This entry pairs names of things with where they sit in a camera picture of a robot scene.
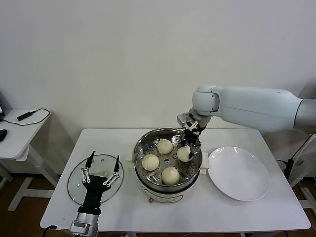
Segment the white wall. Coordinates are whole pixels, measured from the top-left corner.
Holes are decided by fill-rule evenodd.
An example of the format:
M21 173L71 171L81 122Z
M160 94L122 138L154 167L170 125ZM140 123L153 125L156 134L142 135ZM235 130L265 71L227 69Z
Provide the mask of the white wall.
M0 91L13 108L51 109L61 139L177 126L200 84L298 95L313 83L315 12L314 0L1 1ZM50 136L67 158L71 142Z

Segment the floor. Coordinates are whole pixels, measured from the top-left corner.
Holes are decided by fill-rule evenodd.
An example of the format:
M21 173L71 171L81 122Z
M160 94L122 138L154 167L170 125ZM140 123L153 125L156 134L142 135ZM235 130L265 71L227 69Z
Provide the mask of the floor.
M43 229L40 227L40 220L48 205L48 198L24 197L16 211L8 211L11 200L18 191L24 180L23 176L15 176L11 183L7 183L0 191L0 236L3 237L40 237ZM308 187L313 196L316 197L316 189L313 181L302 181L302 186ZM53 186L43 177L35 177L30 185L31 189L53 189ZM294 192L298 199L304 199L299 190L299 186L294 187ZM316 217L313 212L305 210L311 224L316 227ZM289 237L316 237L316 232L310 228L305 231L287 232ZM100 233L100 237L119 237L121 233ZM138 237L180 237L184 234L137 234ZM239 234L203 234L205 237L238 237ZM47 237L68 237L62 231L49 230ZM198 234L190 234L188 237L198 237ZM276 237L286 237L282 232Z

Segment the table leg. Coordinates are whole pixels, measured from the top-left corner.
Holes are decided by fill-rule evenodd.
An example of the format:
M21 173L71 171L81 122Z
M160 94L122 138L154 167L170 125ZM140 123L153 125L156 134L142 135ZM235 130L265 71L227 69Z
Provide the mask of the table leg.
M30 161L39 170L39 172L55 187L57 186L59 177L52 170L52 168L43 160L43 158L35 151L30 145L29 154L31 156Z
M0 176L3 178L0 182L0 190L3 188L4 184L8 181L11 182L12 181L12 176L9 175L5 169L3 169L0 165Z
M53 190L28 189L32 180L33 178L30 177L25 178L23 184L19 188L19 191L11 201L8 211L15 211L23 197L51 198L54 192Z

